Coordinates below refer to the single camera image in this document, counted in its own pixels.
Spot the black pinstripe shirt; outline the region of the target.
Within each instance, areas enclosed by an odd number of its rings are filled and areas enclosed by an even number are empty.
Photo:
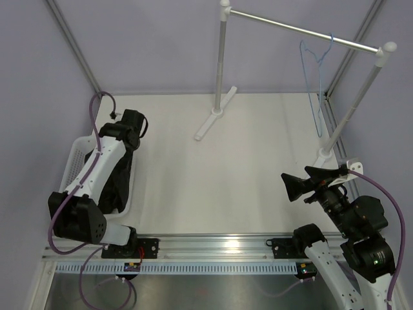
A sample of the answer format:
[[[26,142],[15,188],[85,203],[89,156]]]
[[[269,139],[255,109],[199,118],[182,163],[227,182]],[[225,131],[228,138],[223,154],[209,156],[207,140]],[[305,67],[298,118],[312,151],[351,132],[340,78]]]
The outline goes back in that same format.
[[[76,208],[80,213],[87,214],[91,210],[92,214],[104,215],[125,210],[129,197],[132,160],[133,152],[127,150],[104,182],[97,203],[91,199],[91,194],[84,194],[78,199]]]

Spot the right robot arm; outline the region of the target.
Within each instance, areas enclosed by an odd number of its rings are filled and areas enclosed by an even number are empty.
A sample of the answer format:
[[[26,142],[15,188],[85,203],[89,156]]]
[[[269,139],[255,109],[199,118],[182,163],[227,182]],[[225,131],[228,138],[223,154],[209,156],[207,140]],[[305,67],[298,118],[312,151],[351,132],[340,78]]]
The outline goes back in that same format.
[[[354,288],[335,261],[316,224],[294,230],[293,251],[315,265],[341,309],[387,309],[396,265],[393,252],[380,233],[388,225],[384,208],[379,199],[371,196],[349,201],[343,186],[363,174],[362,163],[348,161],[338,169],[307,166],[305,171],[307,179],[281,174],[288,198],[294,202],[306,194],[305,203],[320,204],[345,239],[340,248],[359,287]]]

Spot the blue wire hanger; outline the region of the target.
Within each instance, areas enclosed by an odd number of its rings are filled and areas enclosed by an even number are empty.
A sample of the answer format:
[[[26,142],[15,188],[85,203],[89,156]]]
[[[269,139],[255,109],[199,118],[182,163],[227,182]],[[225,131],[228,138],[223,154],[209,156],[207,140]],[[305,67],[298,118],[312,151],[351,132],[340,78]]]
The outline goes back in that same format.
[[[334,35],[333,33],[329,33],[328,38],[330,39],[330,43],[328,48],[322,53],[321,56],[318,56],[315,52],[313,52],[311,49],[309,49],[306,46],[306,43],[304,40],[301,40],[299,43],[299,54],[300,54],[300,60],[301,60],[301,66],[303,69],[303,77],[305,81],[305,86],[306,86],[306,92],[308,96],[308,102],[310,104],[310,109],[312,113],[312,118],[314,121],[314,125],[316,128],[316,134],[319,138],[323,136],[323,128],[321,127],[321,91],[322,91],[322,86],[323,86],[323,79],[322,79],[322,66],[324,59],[330,52],[333,42],[334,42]],[[313,58],[314,61],[317,64],[317,72],[318,72],[318,93],[317,93],[317,112],[315,112],[314,104],[312,101],[312,97],[310,95],[310,85],[308,81],[308,75],[307,75],[307,67],[306,67],[306,62],[305,62],[305,57],[304,53],[309,53]]]

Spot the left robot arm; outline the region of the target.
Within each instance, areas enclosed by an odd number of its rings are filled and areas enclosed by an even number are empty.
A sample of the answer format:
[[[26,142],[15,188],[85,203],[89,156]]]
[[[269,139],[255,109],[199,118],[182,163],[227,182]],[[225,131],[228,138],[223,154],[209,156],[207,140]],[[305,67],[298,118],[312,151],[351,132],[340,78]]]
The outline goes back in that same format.
[[[136,110],[125,110],[116,123],[105,124],[96,136],[97,147],[92,152],[78,178],[62,193],[53,192],[48,199],[51,223],[48,243],[57,254],[53,236],[88,244],[115,245],[125,258],[138,251],[135,230],[108,223],[99,200],[114,172],[130,172],[133,153],[148,128],[146,117]]]

